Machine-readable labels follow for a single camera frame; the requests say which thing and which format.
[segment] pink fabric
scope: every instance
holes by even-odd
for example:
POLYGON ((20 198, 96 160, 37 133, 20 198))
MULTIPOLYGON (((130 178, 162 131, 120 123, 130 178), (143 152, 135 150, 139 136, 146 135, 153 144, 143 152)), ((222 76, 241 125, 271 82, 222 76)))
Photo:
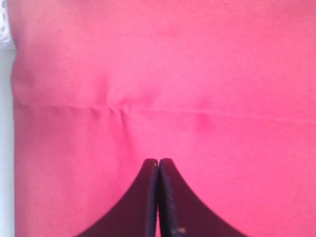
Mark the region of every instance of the pink fabric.
POLYGON ((17 237, 71 237, 173 158, 250 237, 316 236, 316 1, 10 0, 17 237))

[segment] white background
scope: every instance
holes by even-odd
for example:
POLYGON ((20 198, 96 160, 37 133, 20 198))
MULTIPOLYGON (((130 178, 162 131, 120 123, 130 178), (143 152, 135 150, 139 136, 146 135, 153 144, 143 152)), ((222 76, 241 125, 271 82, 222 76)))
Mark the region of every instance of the white background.
POLYGON ((0 237, 14 237, 13 115, 10 87, 15 53, 0 51, 0 237))

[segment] black plastic piece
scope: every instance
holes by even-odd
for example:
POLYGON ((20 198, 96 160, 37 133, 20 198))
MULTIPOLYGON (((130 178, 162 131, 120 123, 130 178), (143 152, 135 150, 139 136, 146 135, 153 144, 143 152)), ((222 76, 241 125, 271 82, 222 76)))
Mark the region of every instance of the black plastic piece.
POLYGON ((154 237, 158 162, 147 159, 121 200, 78 237, 154 237))
POLYGON ((246 237, 199 200, 171 159, 160 162, 158 209, 162 237, 246 237))

